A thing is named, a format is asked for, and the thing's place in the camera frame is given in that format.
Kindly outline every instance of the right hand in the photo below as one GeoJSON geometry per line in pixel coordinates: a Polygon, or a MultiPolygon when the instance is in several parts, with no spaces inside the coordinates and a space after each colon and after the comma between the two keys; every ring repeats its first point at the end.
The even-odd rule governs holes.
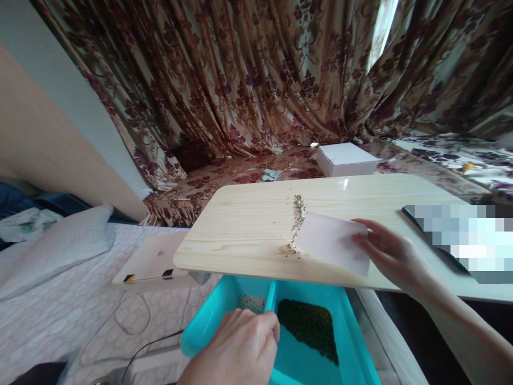
{"type": "Polygon", "coordinates": [[[420,300],[438,282],[433,270],[413,242],[382,224],[353,219],[367,226],[368,238],[353,235],[351,240],[374,262],[381,273],[407,294],[420,300]]]}
{"type": "Polygon", "coordinates": [[[279,342],[278,317],[235,309],[226,314],[210,343],[188,364],[179,385],[265,385],[279,342]]]}

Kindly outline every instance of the brown patterned curtain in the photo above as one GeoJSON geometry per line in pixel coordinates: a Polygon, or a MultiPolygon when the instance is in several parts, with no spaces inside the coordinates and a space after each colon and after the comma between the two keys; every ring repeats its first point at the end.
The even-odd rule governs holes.
{"type": "Polygon", "coordinates": [[[159,190],[172,149],[217,157],[350,141],[380,0],[33,0],[159,190]]]}
{"type": "Polygon", "coordinates": [[[512,130],[499,124],[511,122],[501,111],[513,97],[512,4],[401,0],[363,86],[372,111],[360,135],[404,136],[426,127],[495,138],[512,130]],[[490,116],[502,120],[490,123],[490,116]],[[483,120],[488,124],[476,127],[483,120]]]}

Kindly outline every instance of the black cable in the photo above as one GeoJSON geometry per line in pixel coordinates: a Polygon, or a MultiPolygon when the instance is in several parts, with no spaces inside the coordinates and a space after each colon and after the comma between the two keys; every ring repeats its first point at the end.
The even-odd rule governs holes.
{"type": "Polygon", "coordinates": [[[139,352],[141,350],[143,350],[144,348],[150,346],[152,343],[155,343],[155,342],[160,342],[160,341],[163,341],[163,340],[166,340],[168,338],[171,338],[171,337],[174,337],[174,336],[177,336],[178,334],[182,334],[183,333],[183,329],[180,330],[179,332],[176,332],[176,333],[173,333],[173,334],[169,334],[167,336],[164,336],[162,338],[159,338],[158,340],[155,340],[155,341],[152,341],[152,342],[148,342],[145,346],[143,346],[142,348],[140,348],[139,350],[137,350],[137,352],[134,354],[134,356],[130,359],[130,362],[128,363],[126,369],[125,369],[125,372],[123,373],[123,377],[121,378],[121,385],[124,384],[125,382],[125,377],[127,375],[127,372],[128,372],[128,368],[130,367],[132,361],[134,360],[135,356],[139,354],[139,352]]]}

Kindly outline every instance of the cardboard box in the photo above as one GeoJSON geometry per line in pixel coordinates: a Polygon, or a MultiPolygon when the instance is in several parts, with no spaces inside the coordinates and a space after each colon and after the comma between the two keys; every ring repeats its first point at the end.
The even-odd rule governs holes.
{"type": "Polygon", "coordinates": [[[317,150],[317,163],[326,176],[374,174],[378,162],[353,143],[325,145],[317,150]]]}

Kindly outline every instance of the wooden cutting board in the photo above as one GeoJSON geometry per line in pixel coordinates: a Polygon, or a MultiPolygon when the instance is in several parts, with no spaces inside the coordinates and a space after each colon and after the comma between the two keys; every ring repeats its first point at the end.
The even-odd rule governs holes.
{"type": "Polygon", "coordinates": [[[480,285],[472,276],[459,273],[401,213],[407,204],[467,204],[408,174],[222,187],[176,251],[175,265],[184,270],[399,290],[373,263],[364,278],[313,256],[298,258],[288,252],[286,245],[293,235],[294,195],[302,196],[307,210],[343,219],[374,219],[408,236],[442,281],[462,297],[513,302],[513,285],[480,285]]]}

